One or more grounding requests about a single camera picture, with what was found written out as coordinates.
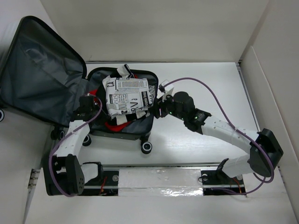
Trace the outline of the red shorts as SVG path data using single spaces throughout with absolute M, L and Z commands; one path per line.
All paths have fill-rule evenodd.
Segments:
M 96 95 L 103 103 L 102 110 L 107 113 L 107 107 L 106 103 L 104 103 L 104 100 L 106 99 L 106 84 L 104 84 L 105 81 L 109 80 L 110 78 L 121 78 L 121 77 L 129 77 L 129 78 L 137 78 L 136 75 L 120 75 L 118 72 L 112 73 L 110 76 L 107 76 L 102 80 L 102 83 L 99 85 L 97 89 L 89 91 L 90 94 Z M 114 118 L 108 118 L 105 121 L 105 126 L 112 132 L 120 132 L 122 129 L 127 127 L 130 123 L 132 123 L 135 120 L 140 119 L 146 115 L 145 111 L 140 111 L 137 113 L 132 114 L 123 114 L 123 115 L 117 115 Z

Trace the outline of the black white striped towel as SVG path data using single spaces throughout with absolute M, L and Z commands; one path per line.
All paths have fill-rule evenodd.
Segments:
M 110 125 L 124 125 L 149 116 L 156 96 L 155 87 L 146 78 L 138 78 L 127 64 L 102 82 Z

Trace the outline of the newspaper print cloth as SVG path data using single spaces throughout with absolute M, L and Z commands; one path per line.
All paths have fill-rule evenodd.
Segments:
M 146 111 L 153 105 L 156 96 L 155 87 L 145 78 L 107 77 L 102 84 L 111 118 Z

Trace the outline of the black suitcase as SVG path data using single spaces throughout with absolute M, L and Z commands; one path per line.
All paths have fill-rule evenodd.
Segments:
M 45 22 L 34 16 L 23 17 L 16 27 L 8 28 L 3 40 L 8 45 L 1 52 L 1 102 L 53 124 L 51 138 L 54 140 L 61 140 L 67 134 L 73 111 L 79 107 L 79 98 L 97 89 L 104 78 L 117 70 L 100 67 L 88 72 L 83 58 Z M 157 96 L 158 78 L 154 73 L 130 70 L 138 78 L 146 78 L 155 87 Z M 152 150 L 149 142 L 152 107 L 149 116 L 133 121 L 120 132 L 112 132 L 105 126 L 109 115 L 102 110 L 90 126 L 88 136 L 101 134 L 140 140 L 141 151 L 148 154 Z

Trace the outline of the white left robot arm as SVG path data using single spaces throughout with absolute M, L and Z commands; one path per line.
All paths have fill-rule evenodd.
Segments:
M 85 184 L 99 185 L 104 181 L 100 162 L 79 163 L 82 146 L 89 144 L 90 126 L 101 114 L 102 102 L 92 94 L 79 98 L 67 134 L 51 149 L 43 167 L 45 187 L 49 196 L 73 197 L 83 193 Z

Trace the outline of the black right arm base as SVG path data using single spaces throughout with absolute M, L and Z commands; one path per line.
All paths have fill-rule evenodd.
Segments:
M 224 159 L 215 170 L 201 170 L 198 181 L 202 183 L 204 196 L 239 195 L 245 193 L 243 180 L 229 177 L 223 171 Z

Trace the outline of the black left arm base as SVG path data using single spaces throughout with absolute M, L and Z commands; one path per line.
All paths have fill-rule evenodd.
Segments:
M 118 196 L 118 170 L 104 170 L 100 179 L 92 179 L 84 186 L 80 196 Z

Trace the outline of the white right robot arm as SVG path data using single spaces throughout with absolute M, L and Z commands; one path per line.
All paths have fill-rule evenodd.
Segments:
M 271 171 L 278 165 L 284 152 L 274 133 L 269 129 L 260 132 L 243 129 L 239 131 L 229 123 L 195 107 L 193 98 L 180 91 L 174 96 L 155 99 L 153 113 L 156 118 L 166 115 L 183 121 L 192 132 L 215 137 L 243 150 L 246 155 L 224 159 L 217 168 L 216 178 L 227 183 L 233 177 L 254 173 L 271 177 Z

